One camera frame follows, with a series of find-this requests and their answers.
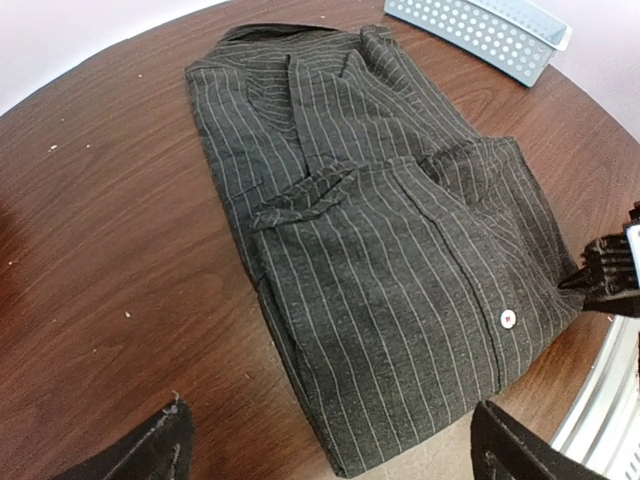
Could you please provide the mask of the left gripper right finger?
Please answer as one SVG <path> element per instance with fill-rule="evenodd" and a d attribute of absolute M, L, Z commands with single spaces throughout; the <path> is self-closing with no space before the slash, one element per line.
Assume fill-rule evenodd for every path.
<path fill-rule="evenodd" d="M 551 448 L 489 400 L 476 405 L 470 430 L 476 479 L 597 480 L 602 477 Z"/>

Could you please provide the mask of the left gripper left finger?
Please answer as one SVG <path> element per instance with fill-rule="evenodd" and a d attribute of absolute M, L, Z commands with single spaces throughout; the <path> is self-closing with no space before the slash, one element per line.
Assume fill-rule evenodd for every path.
<path fill-rule="evenodd" d="M 194 441 L 190 407 L 175 394 L 171 402 L 114 444 L 53 479 L 189 479 Z"/>

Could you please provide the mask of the black pinstriped long sleeve shirt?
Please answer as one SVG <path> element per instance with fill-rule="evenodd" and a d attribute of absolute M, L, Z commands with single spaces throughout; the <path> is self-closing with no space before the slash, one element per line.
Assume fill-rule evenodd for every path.
<path fill-rule="evenodd" d="M 244 25 L 185 78 L 237 249 L 338 476 L 518 380 L 580 311 L 516 140 L 478 133 L 387 28 Z"/>

